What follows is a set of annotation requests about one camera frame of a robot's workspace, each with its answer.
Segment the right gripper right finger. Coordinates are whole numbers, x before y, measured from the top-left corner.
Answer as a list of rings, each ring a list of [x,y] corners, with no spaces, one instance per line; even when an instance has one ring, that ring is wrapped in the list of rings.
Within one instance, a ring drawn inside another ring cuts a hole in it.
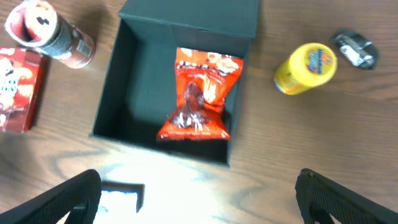
[[[397,224],[396,212],[308,168],[300,171],[295,191],[305,224]]]

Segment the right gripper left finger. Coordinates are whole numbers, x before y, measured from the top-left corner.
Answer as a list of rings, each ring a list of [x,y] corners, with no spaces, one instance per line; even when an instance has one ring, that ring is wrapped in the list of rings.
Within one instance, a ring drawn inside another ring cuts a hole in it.
[[[61,183],[37,197],[1,214],[1,224],[66,223],[92,224],[101,197],[101,178],[94,169]]]

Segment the yellow Mentos bottle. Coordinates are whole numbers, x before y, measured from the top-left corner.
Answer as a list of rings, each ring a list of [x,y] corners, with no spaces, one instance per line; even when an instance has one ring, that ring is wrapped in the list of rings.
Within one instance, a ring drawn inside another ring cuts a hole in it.
[[[337,57],[320,43],[298,47],[275,72],[274,83],[286,95],[298,95],[330,81],[337,69]]]

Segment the Hello Panda red box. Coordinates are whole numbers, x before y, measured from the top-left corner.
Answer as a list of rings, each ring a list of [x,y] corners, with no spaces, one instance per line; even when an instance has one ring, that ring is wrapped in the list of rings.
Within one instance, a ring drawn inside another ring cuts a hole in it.
[[[41,54],[19,47],[1,48],[1,132],[30,129],[44,74]]]

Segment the red Hacks candy bag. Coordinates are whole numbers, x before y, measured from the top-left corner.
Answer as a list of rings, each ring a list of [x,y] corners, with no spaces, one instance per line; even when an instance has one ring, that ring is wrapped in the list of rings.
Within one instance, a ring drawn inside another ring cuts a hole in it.
[[[157,133],[159,140],[230,138],[221,115],[244,61],[230,55],[177,48],[177,109]]]

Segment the Pringles small can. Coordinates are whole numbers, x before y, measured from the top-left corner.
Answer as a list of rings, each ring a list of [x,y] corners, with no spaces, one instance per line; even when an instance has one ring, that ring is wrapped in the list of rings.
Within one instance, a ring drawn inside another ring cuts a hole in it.
[[[59,60],[70,68],[83,68],[95,55],[95,42],[65,20],[47,1],[24,1],[8,15],[4,28],[19,44]]]

